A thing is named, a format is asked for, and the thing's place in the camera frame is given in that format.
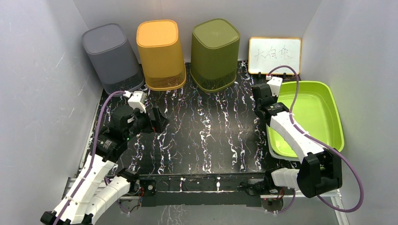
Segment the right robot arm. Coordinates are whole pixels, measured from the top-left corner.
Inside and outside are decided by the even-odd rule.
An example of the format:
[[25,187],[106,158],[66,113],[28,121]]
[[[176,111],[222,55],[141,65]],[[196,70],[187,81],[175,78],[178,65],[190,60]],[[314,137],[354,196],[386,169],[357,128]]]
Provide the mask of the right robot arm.
[[307,137],[293,119],[290,110],[277,101],[274,85],[252,86],[257,117],[275,130],[298,156],[299,169],[281,168],[271,172],[264,181],[265,190],[277,194],[283,187],[300,190],[308,198],[342,187],[342,160],[334,153]]

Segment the grey mesh bin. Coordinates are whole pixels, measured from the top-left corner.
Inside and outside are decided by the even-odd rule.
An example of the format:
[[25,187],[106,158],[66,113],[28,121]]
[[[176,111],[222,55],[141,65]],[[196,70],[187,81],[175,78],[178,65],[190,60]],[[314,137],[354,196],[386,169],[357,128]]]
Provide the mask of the grey mesh bin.
[[86,51],[107,94],[133,92],[145,83],[145,76],[122,27],[109,23],[82,35]]

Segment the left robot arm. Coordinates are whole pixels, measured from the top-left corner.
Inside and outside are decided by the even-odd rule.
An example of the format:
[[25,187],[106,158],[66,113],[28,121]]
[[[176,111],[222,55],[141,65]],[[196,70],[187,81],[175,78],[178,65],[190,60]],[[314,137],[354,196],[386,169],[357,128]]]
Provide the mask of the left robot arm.
[[135,195],[144,187],[139,174],[123,168],[100,192],[98,187],[127,150],[128,142],[141,133],[162,133],[168,119],[157,106],[150,113],[124,105],[111,115],[94,139],[93,150],[71,189],[52,210],[40,218],[44,225],[93,225],[120,197]]

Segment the olive green mesh bin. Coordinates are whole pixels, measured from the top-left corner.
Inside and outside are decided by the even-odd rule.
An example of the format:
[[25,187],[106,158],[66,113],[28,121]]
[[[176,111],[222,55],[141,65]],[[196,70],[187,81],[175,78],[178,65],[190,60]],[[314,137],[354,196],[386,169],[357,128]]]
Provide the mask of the olive green mesh bin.
[[198,88],[214,93],[235,82],[239,45],[239,31],[225,19],[215,18],[192,29],[190,73]]

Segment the orange mesh bin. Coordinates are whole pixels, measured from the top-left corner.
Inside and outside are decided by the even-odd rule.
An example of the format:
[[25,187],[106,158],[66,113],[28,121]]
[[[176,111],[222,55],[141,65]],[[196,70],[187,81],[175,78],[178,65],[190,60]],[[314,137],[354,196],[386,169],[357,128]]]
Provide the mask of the orange mesh bin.
[[153,20],[137,28],[136,43],[145,82],[154,91],[181,88],[186,69],[178,25],[173,20]]

